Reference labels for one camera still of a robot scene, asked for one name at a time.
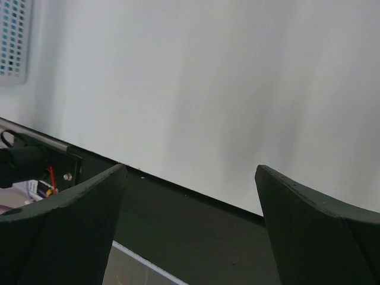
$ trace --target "red wire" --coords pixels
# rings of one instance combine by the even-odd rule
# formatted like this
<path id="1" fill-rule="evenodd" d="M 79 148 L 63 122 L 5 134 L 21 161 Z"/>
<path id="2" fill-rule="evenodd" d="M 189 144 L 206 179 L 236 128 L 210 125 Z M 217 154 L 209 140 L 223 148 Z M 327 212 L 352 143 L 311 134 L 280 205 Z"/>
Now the red wire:
<path id="1" fill-rule="evenodd" d="M 56 185 L 55 185 L 53 166 L 51 166 L 49 168 L 49 172 L 50 172 L 50 177 L 52 178 L 53 194 L 55 195 L 55 194 L 57 194 L 57 188 L 56 188 Z"/>

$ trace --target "ventilation grille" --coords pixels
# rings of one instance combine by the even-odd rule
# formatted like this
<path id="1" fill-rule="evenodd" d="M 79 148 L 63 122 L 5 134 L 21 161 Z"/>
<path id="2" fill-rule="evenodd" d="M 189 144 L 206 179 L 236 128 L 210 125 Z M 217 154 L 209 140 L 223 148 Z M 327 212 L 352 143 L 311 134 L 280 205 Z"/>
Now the ventilation grille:
<path id="1" fill-rule="evenodd" d="M 26 80 L 32 0 L 0 0 L 0 85 Z"/>

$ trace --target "screw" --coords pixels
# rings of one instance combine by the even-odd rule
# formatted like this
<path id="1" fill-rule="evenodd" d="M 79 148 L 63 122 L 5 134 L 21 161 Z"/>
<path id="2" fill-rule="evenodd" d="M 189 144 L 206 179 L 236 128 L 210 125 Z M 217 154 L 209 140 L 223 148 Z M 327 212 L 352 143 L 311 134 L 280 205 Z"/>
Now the screw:
<path id="1" fill-rule="evenodd" d="M 72 175 L 71 175 L 71 173 L 66 173 L 65 175 L 64 175 L 64 179 L 66 180 L 66 181 L 71 181 L 71 179 L 72 179 Z"/>

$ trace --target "metal rod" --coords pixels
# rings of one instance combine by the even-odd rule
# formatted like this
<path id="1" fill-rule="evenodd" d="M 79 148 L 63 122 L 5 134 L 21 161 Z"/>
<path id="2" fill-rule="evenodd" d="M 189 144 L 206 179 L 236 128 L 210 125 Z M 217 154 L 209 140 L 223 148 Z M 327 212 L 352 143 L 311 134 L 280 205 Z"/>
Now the metal rod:
<path id="1" fill-rule="evenodd" d="M 39 140 L 45 144 L 49 144 L 52 147 L 55 147 L 55 148 L 58 148 L 58 149 L 64 150 L 64 151 L 66 151 L 67 147 L 69 146 L 69 144 L 67 144 L 63 141 L 60 141 L 60 140 L 57 140 L 56 138 L 52 138 L 48 135 L 42 134 L 41 132 L 34 131 L 34 130 L 27 128 L 25 126 L 21 126 L 17 123 L 8 121 L 2 117 L 0 117 L 0 129 L 3 129 L 3 130 L 11 129 L 15 132 L 28 135 L 31 138 L 34 138 L 34 139 Z"/>

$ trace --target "black cable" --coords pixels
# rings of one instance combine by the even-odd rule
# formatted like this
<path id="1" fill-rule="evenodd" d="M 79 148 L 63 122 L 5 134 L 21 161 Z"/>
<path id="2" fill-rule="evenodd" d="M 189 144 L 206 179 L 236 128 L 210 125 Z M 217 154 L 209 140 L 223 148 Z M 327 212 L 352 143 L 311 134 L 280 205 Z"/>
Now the black cable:
<path id="1" fill-rule="evenodd" d="M 15 138 L 17 138 L 17 139 L 19 139 L 20 141 L 22 141 L 22 142 L 24 143 L 24 145 L 21 145 L 21 146 L 23 146 L 23 147 L 28 146 L 27 141 L 25 140 L 25 138 L 24 138 L 22 135 L 20 135 L 19 133 L 15 132 L 15 131 L 12 131 L 11 129 L 6 129 L 6 130 L 4 130 L 4 131 L 2 131 L 2 132 L 0 133 L 0 140 L 1 140 L 1 141 L 3 142 L 3 144 L 5 144 L 7 147 L 11 148 L 11 147 L 13 147 L 13 145 L 12 145 L 9 141 L 7 141 L 7 139 L 5 138 L 4 134 L 6 134 L 6 133 L 8 133 L 8 134 L 10 134 L 10 135 L 13 135 Z"/>

